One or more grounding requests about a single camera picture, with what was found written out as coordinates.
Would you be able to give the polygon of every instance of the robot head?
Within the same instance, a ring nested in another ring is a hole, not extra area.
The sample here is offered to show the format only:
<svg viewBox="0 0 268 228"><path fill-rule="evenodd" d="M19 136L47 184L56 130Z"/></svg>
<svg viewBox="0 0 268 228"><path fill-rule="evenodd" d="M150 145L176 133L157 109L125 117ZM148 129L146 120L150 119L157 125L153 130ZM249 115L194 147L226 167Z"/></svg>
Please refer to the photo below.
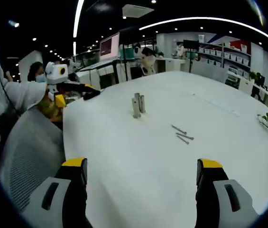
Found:
<svg viewBox="0 0 268 228"><path fill-rule="evenodd" d="M58 84L68 80L68 71L66 64L55 65L49 62L45 67L45 73L48 84Z"/></svg>

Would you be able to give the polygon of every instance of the white shelf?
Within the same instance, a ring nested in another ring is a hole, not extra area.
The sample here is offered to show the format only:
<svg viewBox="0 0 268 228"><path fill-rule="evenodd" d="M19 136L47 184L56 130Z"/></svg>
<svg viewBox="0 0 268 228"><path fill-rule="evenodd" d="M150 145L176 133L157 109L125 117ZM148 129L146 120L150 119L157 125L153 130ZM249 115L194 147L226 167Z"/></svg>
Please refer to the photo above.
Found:
<svg viewBox="0 0 268 228"><path fill-rule="evenodd" d="M236 49L233 49L233 48L230 48L230 47L224 47L225 49L228 49L228 50L230 50L230 51L235 51L235 52L238 52L238 53L241 53L241 54L244 54L244 55L246 55L246 56L249 56L249 57L251 57L251 55L249 55L249 54L247 54L247 53L244 53L244 52L242 52L242 51L239 51L239 50L236 50Z"/></svg>
<svg viewBox="0 0 268 228"><path fill-rule="evenodd" d="M213 56L213 57L217 57L217 58L222 58L221 56L216 56L216 55L211 55L211 54L206 54L204 52L197 52L198 54L201 54L201 55L207 55L207 56Z"/></svg>
<svg viewBox="0 0 268 228"><path fill-rule="evenodd" d="M228 59L228 58L224 58L224 60L227 60L227 61L230 61L230 62L233 62L233 63L237 63L237 64L242 65L242 66L247 67L247 68L251 68L250 66L244 65L243 63L239 63L237 61L234 61L234 60L231 60L231 59Z"/></svg>
<svg viewBox="0 0 268 228"><path fill-rule="evenodd" d="M217 45L217 44L209 44L209 43L199 43L199 44L202 44L202 45L211 45L211 46L215 46L215 47L222 47L221 45Z"/></svg>

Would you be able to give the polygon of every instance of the face mask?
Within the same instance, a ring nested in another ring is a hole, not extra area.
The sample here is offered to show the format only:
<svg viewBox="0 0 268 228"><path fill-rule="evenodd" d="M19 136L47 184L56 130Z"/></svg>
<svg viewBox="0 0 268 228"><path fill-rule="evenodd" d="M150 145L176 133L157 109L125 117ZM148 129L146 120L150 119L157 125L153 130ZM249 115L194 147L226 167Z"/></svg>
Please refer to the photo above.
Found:
<svg viewBox="0 0 268 228"><path fill-rule="evenodd" d="M36 76L36 82L46 82L46 77L44 74Z"/></svg>

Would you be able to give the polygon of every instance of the air vent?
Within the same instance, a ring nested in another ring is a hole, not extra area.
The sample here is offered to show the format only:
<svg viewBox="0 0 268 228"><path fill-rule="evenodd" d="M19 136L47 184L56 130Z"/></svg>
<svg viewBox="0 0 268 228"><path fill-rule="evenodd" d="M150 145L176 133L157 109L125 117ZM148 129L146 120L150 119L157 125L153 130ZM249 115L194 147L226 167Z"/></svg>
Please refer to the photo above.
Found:
<svg viewBox="0 0 268 228"><path fill-rule="evenodd" d="M123 16L127 18L141 18L142 16L154 11L151 8L146 8L143 6L135 6L135 5L125 5L122 8Z"/></svg>

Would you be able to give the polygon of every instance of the metal cylinder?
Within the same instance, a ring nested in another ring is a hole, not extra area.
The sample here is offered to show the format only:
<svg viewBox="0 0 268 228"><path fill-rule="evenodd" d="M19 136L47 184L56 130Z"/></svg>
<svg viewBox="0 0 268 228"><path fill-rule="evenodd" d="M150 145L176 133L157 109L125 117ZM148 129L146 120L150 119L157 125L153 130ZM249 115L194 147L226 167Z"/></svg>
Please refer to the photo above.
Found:
<svg viewBox="0 0 268 228"><path fill-rule="evenodd" d="M138 101L139 100L139 97L140 97L140 93L135 93L134 94L134 98Z"/></svg>
<svg viewBox="0 0 268 228"><path fill-rule="evenodd" d="M144 95L139 97L139 109L141 113L145 113Z"/></svg>
<svg viewBox="0 0 268 228"><path fill-rule="evenodd" d="M135 98L132 98L132 105L133 105L133 117L135 119L140 118L141 114L140 114L140 110L139 110L139 100L136 100Z"/></svg>

